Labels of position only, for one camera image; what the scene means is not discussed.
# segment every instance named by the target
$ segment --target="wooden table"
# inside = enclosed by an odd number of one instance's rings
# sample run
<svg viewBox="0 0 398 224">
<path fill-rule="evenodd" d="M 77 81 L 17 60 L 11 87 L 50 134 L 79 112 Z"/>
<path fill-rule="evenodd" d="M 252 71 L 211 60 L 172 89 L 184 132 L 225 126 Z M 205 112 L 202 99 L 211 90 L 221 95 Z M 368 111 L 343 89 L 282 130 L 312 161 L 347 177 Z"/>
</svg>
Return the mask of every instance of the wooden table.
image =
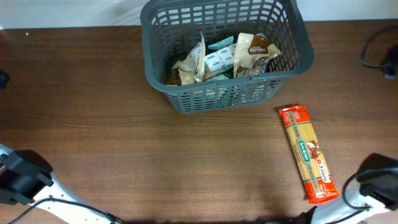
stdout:
<svg viewBox="0 0 398 224">
<path fill-rule="evenodd" d="M 313 205 L 276 109 L 307 105 L 339 189 L 370 153 L 396 157 L 397 80 L 358 59 L 394 22 L 308 22 L 308 72 L 267 103 L 191 115 L 146 81 L 140 27 L 3 30 L 0 68 L 12 82 L 0 92 L 0 143 L 35 150 L 72 192 L 124 220 L 295 217 Z M 370 60 L 394 41 L 381 37 Z M 0 205 L 0 223 L 25 209 Z M 38 209 L 21 223 L 63 222 Z"/>
</svg>

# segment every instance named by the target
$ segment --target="brown snack bag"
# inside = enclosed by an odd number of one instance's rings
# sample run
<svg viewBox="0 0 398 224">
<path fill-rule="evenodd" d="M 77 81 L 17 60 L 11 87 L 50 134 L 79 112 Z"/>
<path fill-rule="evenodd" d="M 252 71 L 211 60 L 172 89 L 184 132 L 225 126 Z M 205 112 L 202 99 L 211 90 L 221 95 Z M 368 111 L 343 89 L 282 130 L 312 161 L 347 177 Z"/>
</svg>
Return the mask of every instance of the brown snack bag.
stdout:
<svg viewBox="0 0 398 224">
<path fill-rule="evenodd" d="M 234 78 L 264 73 L 268 60 L 282 52 L 264 34 L 240 33 L 235 50 Z"/>
</svg>

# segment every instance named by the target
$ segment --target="green label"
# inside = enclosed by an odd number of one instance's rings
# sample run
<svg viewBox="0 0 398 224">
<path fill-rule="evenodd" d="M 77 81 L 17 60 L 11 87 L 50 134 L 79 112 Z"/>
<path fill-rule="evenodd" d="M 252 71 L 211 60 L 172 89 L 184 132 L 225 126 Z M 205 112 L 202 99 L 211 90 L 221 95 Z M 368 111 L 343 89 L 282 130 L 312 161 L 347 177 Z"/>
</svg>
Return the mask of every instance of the green label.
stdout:
<svg viewBox="0 0 398 224">
<path fill-rule="evenodd" d="M 303 162 L 305 164 L 310 163 L 311 162 L 311 158 L 308 155 L 307 148 L 305 147 L 305 143 L 304 143 L 303 139 L 297 140 L 297 147 L 300 149 L 301 157 L 303 159 Z"/>
</svg>

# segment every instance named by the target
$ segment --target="white snack package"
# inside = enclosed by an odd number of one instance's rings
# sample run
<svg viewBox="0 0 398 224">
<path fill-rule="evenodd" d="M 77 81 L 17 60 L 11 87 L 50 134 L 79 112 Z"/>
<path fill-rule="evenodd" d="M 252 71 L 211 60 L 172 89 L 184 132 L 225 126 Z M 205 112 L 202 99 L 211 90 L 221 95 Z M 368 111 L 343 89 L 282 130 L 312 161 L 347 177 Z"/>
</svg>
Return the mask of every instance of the white snack package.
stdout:
<svg viewBox="0 0 398 224">
<path fill-rule="evenodd" d="M 187 58 L 178 64 L 181 85 L 202 82 L 205 75 L 205 38 L 201 34 L 201 41 L 188 54 Z"/>
<path fill-rule="evenodd" d="M 236 44 L 233 44 L 205 57 L 204 80 L 225 72 L 234 66 L 235 48 Z"/>
</svg>

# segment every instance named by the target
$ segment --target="pasta package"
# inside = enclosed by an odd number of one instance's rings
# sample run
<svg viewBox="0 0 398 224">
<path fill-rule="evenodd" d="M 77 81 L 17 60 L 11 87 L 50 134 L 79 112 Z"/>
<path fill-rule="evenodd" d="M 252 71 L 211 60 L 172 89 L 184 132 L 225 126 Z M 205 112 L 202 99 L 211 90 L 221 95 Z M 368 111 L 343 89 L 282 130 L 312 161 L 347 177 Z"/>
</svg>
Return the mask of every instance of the pasta package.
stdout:
<svg viewBox="0 0 398 224">
<path fill-rule="evenodd" d="M 294 156 L 297 160 L 310 203 L 322 203 L 338 196 L 325 157 L 305 106 L 279 110 Z"/>
</svg>

